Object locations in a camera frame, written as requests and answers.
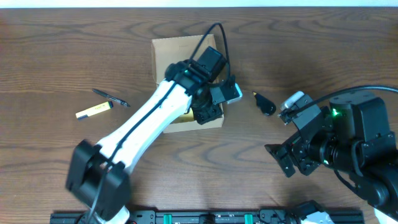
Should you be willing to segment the yellow sticky note pad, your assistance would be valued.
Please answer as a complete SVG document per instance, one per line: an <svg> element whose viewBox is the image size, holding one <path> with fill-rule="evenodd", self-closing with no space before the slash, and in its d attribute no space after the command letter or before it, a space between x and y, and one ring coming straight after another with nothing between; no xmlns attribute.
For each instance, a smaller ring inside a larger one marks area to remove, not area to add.
<svg viewBox="0 0 398 224"><path fill-rule="evenodd" d="M193 111L190 108L186 113L180 115L178 118L174 120L174 123L186 123L186 122L191 122L194 121L194 115Z"/></svg>

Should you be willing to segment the yellow highlighter marker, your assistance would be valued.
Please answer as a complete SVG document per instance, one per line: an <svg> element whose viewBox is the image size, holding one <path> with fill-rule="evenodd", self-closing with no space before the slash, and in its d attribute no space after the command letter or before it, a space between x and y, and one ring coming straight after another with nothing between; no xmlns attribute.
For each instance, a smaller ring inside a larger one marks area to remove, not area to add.
<svg viewBox="0 0 398 224"><path fill-rule="evenodd" d="M110 110L112 107L113 107L113 103L111 101L106 101L102 104L93 106L91 108L88 108L88 109L80 111L80 112L77 112L75 114L75 116L78 120L81 120L81 119L102 113L104 111Z"/></svg>

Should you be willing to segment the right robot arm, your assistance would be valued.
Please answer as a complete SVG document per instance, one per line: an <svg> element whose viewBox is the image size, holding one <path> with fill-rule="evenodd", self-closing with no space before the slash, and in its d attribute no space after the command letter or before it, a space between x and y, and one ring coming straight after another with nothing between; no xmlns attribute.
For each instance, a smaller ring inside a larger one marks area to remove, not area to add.
<svg viewBox="0 0 398 224"><path fill-rule="evenodd" d="M380 222L397 221L397 146L385 102L370 91L332 96L319 107L296 92L283 102L281 120L297 132L265 149L286 177L310 175L324 165L355 195L383 214Z"/></svg>

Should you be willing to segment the cardboard box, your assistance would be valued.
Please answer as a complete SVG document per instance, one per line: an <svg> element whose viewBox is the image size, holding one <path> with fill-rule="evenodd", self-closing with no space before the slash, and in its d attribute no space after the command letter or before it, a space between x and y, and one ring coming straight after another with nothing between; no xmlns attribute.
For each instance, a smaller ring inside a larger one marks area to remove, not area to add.
<svg viewBox="0 0 398 224"><path fill-rule="evenodd" d="M166 68L171 63L188 59L201 38L201 35L191 35L152 40L152 75L157 85L165 78ZM198 124L195 120L186 123L172 122L164 129L164 133L220 128L223 121L224 117L221 116L205 124Z"/></svg>

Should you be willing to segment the black correction tape dispenser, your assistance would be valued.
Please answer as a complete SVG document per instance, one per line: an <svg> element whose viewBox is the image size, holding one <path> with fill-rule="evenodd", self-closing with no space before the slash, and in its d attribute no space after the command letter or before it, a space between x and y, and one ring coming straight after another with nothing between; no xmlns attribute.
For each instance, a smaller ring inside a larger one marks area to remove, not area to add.
<svg viewBox="0 0 398 224"><path fill-rule="evenodd" d="M255 91L253 96L256 99L256 106L261 110L262 114L272 116L275 113L276 105L271 100Z"/></svg>

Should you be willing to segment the black ballpoint pen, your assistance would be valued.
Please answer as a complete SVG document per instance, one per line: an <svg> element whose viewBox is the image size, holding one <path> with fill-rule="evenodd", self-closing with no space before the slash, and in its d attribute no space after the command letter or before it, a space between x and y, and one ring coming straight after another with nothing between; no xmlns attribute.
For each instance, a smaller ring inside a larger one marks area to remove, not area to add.
<svg viewBox="0 0 398 224"><path fill-rule="evenodd" d="M101 91L101 90L98 90L98 89L93 88L92 91L93 91L94 93L96 93L96 94L102 96L102 97L105 97L105 98L107 98L107 99L109 99L109 100L115 101L115 102L119 103L120 105L123 105L123 106L126 106L126 107L130 107L130 104L127 103L126 101L124 101L124 100L122 100L122 99L119 99L119 98L116 98L115 96L112 96L112 95L110 95L110 94L108 94L108 93L105 93L105 92L103 92L103 91Z"/></svg>

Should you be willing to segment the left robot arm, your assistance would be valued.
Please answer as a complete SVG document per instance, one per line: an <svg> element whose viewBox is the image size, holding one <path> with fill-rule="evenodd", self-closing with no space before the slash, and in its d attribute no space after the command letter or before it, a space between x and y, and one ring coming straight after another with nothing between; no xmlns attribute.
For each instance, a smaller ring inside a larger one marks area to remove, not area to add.
<svg viewBox="0 0 398 224"><path fill-rule="evenodd" d="M80 223L126 223L129 177L147 148L178 117L192 110L200 125L223 115L221 104L239 96L229 55L213 47L195 60L170 64L150 99L122 126L96 144L83 140L72 154L65 187L89 207Z"/></svg>

